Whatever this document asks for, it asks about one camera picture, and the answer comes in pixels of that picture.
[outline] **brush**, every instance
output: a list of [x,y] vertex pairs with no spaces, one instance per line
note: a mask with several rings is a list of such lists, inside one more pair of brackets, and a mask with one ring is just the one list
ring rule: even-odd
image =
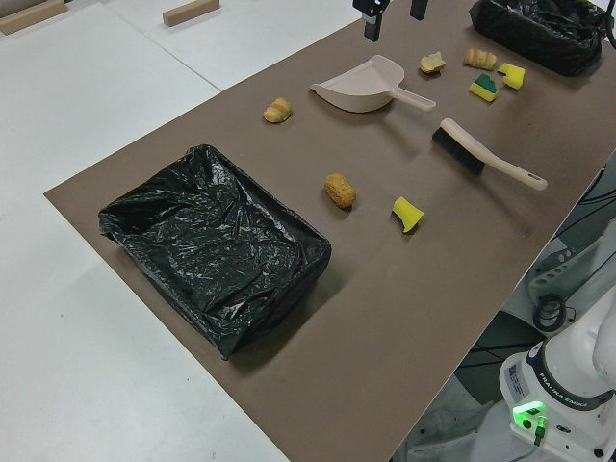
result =
[[498,157],[450,118],[441,122],[432,139],[443,146],[470,173],[480,175],[487,164],[537,191],[542,191],[548,186],[548,182],[543,178]]

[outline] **table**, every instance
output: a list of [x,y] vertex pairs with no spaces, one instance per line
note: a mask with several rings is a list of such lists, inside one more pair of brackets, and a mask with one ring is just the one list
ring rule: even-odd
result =
[[[565,79],[495,45],[470,25],[472,2],[430,3],[410,22],[396,2],[377,44],[353,23],[176,118],[50,191],[47,197],[294,462],[385,460],[422,414],[539,250],[605,162],[615,140],[606,94],[616,60],[604,53],[588,78]],[[524,89],[488,105],[466,92],[476,69],[456,63],[468,47],[526,68]],[[416,73],[440,50],[447,70]],[[308,90],[380,53],[407,70],[407,88],[435,99],[430,115],[394,103],[343,113]],[[278,94],[292,118],[259,114]],[[514,164],[548,179],[528,190],[487,169],[474,178],[430,140],[451,116]],[[209,142],[333,246],[315,289],[275,333],[229,362],[176,315],[130,260],[97,234],[96,212]],[[323,195],[340,170],[359,192],[351,213]],[[400,233],[393,201],[426,212]]]

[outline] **brush handle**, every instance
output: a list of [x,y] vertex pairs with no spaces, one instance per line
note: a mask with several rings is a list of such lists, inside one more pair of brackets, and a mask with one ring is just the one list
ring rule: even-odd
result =
[[462,147],[477,157],[481,162],[486,165],[501,171],[505,175],[524,183],[531,188],[542,191],[548,187],[548,182],[543,178],[509,164],[504,161],[490,149],[476,140],[469,132],[464,130],[460,125],[455,123],[452,119],[446,118],[441,122],[441,128],[445,130],[454,140],[456,140]]
[[393,87],[390,91],[387,92],[387,94],[392,98],[397,99],[398,101],[402,101],[403,103],[409,104],[414,108],[426,112],[432,111],[436,106],[436,103],[431,99],[427,99],[423,96],[419,96],[418,94],[403,90],[400,87]]

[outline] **dustpan handle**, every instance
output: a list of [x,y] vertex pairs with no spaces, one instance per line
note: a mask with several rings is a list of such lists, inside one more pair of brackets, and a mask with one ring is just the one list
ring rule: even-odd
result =
[[419,96],[418,94],[403,90],[400,87],[393,87],[391,91],[388,91],[388,94],[392,98],[402,101],[403,103],[410,104],[414,108],[422,111],[432,111],[436,106],[436,103],[431,99],[427,99],[423,96]]

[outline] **green light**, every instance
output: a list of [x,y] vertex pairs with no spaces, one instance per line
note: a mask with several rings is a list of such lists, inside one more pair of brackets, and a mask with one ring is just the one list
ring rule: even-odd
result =
[[546,405],[542,401],[531,401],[526,404],[516,406],[511,410],[513,414],[513,420],[518,426],[526,428],[524,426],[524,421],[527,421],[531,416],[534,416],[535,414],[539,413],[539,411],[545,407]]

